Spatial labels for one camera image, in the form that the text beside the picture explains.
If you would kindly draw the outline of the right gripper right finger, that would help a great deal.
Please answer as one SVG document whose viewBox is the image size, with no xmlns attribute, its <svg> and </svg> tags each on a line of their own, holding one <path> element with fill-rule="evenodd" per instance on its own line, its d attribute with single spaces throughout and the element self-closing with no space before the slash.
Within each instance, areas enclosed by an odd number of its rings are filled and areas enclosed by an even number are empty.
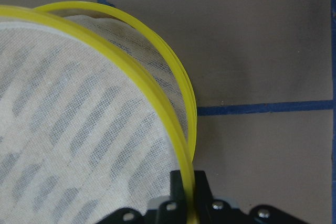
<svg viewBox="0 0 336 224">
<path fill-rule="evenodd" d="M 232 201 L 212 194 L 204 171 L 196 170 L 194 174 L 199 223 L 306 223 L 271 205 L 258 205 L 246 214 Z"/>
</svg>

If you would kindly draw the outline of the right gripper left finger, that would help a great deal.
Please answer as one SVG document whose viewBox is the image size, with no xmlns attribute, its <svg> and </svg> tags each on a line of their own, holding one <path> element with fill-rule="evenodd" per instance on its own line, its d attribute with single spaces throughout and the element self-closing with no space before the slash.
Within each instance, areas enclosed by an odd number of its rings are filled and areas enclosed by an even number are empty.
<svg viewBox="0 0 336 224">
<path fill-rule="evenodd" d="M 98 223 L 187 223 L 187 205 L 181 172 L 170 172 L 170 194 L 151 199 L 145 214 L 133 208 L 119 208 Z"/>
</svg>

